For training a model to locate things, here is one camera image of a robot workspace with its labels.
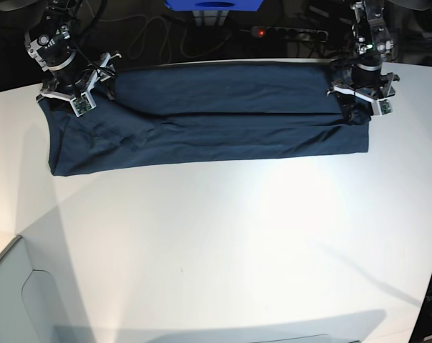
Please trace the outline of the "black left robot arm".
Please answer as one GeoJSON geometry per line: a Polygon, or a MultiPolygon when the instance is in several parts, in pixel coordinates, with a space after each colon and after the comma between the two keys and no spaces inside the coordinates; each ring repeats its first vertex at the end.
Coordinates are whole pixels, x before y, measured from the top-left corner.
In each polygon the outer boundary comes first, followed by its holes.
{"type": "Polygon", "coordinates": [[[393,40],[383,19],[383,1],[351,1],[354,13],[349,39],[350,50],[330,62],[332,81],[326,95],[333,95],[351,124],[367,122],[372,116],[393,113],[393,83],[400,78],[384,74],[383,63],[393,48],[393,40]]]}

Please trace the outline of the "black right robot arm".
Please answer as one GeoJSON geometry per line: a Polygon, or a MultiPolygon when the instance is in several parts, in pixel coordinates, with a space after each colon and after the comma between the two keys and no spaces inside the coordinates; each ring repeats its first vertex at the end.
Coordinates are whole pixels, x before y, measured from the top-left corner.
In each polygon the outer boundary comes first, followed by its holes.
{"type": "Polygon", "coordinates": [[[64,101],[77,117],[96,108],[92,90],[98,83],[117,78],[113,59],[122,57],[117,51],[103,51],[99,57],[84,52],[82,44],[100,22],[107,2],[100,3],[83,29],[79,20],[82,4],[48,1],[39,24],[24,35],[26,52],[50,74],[42,83],[39,98],[64,101]]]}

